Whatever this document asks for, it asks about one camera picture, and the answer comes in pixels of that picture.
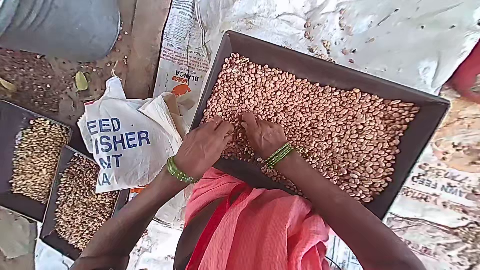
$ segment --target bangle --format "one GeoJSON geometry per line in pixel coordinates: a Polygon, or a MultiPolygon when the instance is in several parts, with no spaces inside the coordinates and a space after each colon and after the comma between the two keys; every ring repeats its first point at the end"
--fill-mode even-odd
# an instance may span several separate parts
{"type": "Polygon", "coordinates": [[[267,163],[267,167],[272,169],[275,164],[277,164],[282,158],[284,158],[290,151],[293,150],[293,147],[289,143],[285,143],[282,147],[280,147],[275,153],[273,153],[270,157],[267,158],[265,161],[267,163]]]}
{"type": "Polygon", "coordinates": [[[187,176],[184,172],[180,171],[177,168],[177,165],[175,165],[174,156],[171,156],[167,159],[167,169],[172,176],[176,177],[178,180],[182,182],[194,184],[200,181],[199,178],[193,178],[191,176],[187,176]]]}

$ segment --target white plastic sack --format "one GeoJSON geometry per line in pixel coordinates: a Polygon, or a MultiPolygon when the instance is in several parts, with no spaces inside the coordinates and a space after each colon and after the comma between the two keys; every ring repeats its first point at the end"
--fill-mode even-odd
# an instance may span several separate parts
{"type": "Polygon", "coordinates": [[[150,183],[182,143],[162,97],[126,99],[116,76],[106,85],[77,123],[100,166],[97,193],[150,183]]]}

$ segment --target shelled peanut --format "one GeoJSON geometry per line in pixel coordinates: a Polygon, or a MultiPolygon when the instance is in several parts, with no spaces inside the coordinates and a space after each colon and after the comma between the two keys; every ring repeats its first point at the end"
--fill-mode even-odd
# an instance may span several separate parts
{"type": "MultiPolygon", "coordinates": [[[[262,162],[240,125],[246,111],[282,125],[288,142],[313,168],[356,200],[370,202],[392,181],[397,146],[419,107],[357,88],[310,83],[232,53],[225,58],[202,120],[218,115],[234,125],[234,139],[223,157],[262,162]]],[[[302,195],[276,170],[264,164],[262,172],[302,195]]]]}
{"type": "Polygon", "coordinates": [[[68,129],[43,118],[30,120],[13,152],[12,192],[46,203],[68,129]]]}
{"type": "Polygon", "coordinates": [[[75,154],[60,178],[55,230],[81,250],[111,217],[118,194],[95,194],[99,170],[96,163],[75,154]]]}

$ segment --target pink clothing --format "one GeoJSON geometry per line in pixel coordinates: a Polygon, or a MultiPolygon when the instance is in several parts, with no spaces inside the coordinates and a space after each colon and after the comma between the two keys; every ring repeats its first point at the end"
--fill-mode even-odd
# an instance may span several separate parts
{"type": "MultiPolygon", "coordinates": [[[[210,168],[195,184],[186,208],[186,226],[206,205],[228,197],[242,183],[210,168]]],[[[219,221],[198,269],[329,269],[325,260],[329,227],[311,213],[308,200],[277,189],[253,189],[244,195],[219,221]]]]}

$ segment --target forearm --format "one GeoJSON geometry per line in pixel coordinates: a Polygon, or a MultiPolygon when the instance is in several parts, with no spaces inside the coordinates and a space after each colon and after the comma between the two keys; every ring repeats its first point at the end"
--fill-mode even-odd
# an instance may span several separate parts
{"type": "Polygon", "coordinates": [[[276,169],[302,190],[365,269],[425,269],[376,216],[325,179],[298,153],[290,153],[276,169]]]}
{"type": "Polygon", "coordinates": [[[95,233],[81,257],[128,256],[158,209],[186,186],[164,167],[148,187],[95,233]]]}

